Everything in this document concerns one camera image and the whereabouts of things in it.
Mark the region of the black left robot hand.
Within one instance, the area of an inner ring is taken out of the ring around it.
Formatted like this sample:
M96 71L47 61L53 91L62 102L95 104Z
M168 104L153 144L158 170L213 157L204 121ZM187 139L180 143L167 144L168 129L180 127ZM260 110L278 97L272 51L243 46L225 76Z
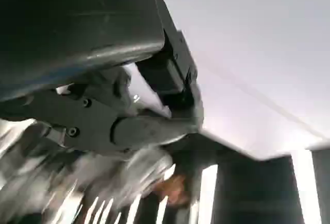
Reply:
M104 156L204 119L197 69L164 0L1 0L1 118L33 118Z

